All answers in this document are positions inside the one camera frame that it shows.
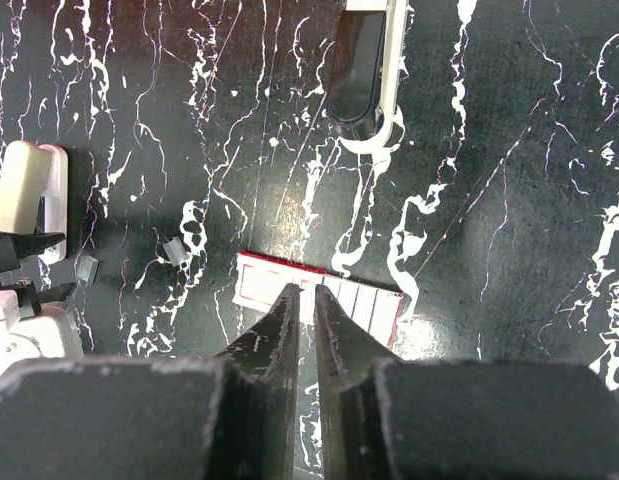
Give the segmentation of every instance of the beige plastic part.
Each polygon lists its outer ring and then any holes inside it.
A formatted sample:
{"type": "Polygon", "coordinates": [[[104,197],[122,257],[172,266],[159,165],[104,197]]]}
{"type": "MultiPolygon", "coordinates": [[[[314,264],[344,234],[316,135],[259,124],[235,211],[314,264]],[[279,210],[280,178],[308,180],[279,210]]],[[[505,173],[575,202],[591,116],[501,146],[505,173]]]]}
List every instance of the beige plastic part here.
{"type": "Polygon", "coordinates": [[[0,175],[0,232],[34,232],[51,162],[51,153],[33,143],[17,140],[9,144],[0,175]]]}

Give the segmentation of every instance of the black plastic object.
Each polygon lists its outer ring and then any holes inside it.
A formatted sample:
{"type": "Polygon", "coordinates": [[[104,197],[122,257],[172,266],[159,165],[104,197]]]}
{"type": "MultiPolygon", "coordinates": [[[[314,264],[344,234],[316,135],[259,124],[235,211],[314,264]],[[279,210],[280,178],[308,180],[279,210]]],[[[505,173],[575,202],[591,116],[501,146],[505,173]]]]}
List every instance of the black plastic object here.
{"type": "MultiPolygon", "coordinates": [[[[585,366],[403,362],[323,286],[314,320],[325,480],[619,479],[619,406],[585,366]]],[[[19,362],[0,479],[291,479],[298,335],[287,285],[216,358],[19,362]]]]}
{"type": "Polygon", "coordinates": [[[326,110],[338,134],[367,140],[383,123],[380,108],[385,11],[347,11],[340,16],[326,110]]]}
{"type": "Polygon", "coordinates": [[[0,232],[0,273],[18,270],[20,260],[65,240],[64,233],[18,235],[0,232]]]}
{"type": "Polygon", "coordinates": [[[85,356],[0,378],[0,479],[292,476],[299,295],[216,358],[85,356]]]}
{"type": "Polygon", "coordinates": [[[583,365],[403,362],[316,287],[324,478],[619,477],[619,406],[583,365]]]}

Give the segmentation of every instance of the black handle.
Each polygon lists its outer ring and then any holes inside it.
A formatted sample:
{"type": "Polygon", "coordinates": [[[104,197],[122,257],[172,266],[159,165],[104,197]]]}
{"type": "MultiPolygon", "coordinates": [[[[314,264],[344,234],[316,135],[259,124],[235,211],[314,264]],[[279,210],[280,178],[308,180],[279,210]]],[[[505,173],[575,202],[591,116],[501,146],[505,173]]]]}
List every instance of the black handle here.
{"type": "Polygon", "coordinates": [[[367,140],[382,127],[379,103],[386,17],[384,11],[347,10],[340,16],[326,110],[342,138],[367,140]]]}

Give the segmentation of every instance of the table surface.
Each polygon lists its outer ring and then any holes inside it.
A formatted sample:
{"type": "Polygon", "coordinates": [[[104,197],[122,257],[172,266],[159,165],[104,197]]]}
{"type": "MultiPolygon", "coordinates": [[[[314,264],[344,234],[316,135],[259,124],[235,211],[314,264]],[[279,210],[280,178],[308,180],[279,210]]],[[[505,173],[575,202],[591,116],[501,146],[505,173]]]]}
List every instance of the table surface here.
{"type": "Polygon", "coordinates": [[[221,350],[258,318],[231,301],[248,250],[404,291],[404,358],[575,361],[619,398],[619,0],[412,7],[372,158],[324,114],[337,2],[0,1],[0,164],[20,138],[69,152],[75,251],[31,274],[100,260],[86,351],[221,350]]]}

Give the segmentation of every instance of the gray plastic part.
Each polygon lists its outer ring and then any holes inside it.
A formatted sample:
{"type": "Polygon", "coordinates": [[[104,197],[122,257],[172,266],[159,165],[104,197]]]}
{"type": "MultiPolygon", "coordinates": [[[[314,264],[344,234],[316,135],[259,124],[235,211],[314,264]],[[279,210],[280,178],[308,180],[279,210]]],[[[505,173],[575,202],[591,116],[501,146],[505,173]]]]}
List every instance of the gray plastic part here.
{"type": "Polygon", "coordinates": [[[172,265],[182,265],[189,258],[189,254],[178,237],[172,238],[171,241],[164,243],[162,246],[172,265]]]}
{"type": "Polygon", "coordinates": [[[95,258],[85,255],[80,259],[80,265],[78,265],[78,279],[83,280],[87,285],[93,285],[96,279],[96,273],[98,272],[98,264],[100,262],[95,258]]]}

